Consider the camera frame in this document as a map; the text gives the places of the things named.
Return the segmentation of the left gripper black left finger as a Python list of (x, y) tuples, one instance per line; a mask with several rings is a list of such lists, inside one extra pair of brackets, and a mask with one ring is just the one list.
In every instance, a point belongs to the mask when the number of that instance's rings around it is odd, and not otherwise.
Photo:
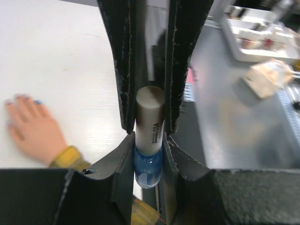
[(133, 201), (135, 135), (83, 172), (2, 169), (3, 225), (128, 225)]

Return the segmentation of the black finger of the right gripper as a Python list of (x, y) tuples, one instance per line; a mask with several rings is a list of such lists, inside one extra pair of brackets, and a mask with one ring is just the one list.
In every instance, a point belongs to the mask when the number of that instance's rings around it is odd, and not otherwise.
[(121, 127), (134, 127), (136, 72), (136, 0), (97, 1), (112, 50)]
[(189, 62), (212, 0), (169, 1), (165, 41), (165, 132), (177, 131)]

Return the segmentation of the mannequin hand with nails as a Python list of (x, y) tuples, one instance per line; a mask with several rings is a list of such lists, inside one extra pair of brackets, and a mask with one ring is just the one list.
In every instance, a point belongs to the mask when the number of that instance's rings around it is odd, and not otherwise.
[(7, 130), (17, 148), (33, 159), (50, 165), (68, 146), (59, 124), (45, 105), (28, 95), (5, 102)]

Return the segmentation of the blue nail polish bottle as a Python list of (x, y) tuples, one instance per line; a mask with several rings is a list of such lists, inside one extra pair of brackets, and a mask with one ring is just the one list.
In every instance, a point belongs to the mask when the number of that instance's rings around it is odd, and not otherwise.
[(158, 152), (151, 155), (142, 154), (138, 147), (134, 148), (135, 180), (144, 189), (155, 187), (161, 178), (163, 166), (163, 144)]

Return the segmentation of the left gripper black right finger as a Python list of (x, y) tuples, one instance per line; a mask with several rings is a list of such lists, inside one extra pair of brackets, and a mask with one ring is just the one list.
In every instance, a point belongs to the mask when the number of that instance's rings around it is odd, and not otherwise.
[(163, 182), (169, 225), (297, 225), (298, 169), (210, 169), (168, 135)]

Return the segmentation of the white nail polish cap brush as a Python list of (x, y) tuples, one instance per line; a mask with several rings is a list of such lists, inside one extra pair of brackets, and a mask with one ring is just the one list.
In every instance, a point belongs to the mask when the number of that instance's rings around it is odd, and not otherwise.
[(145, 86), (136, 95), (135, 145), (146, 156), (162, 146), (165, 121), (165, 93), (156, 86)]

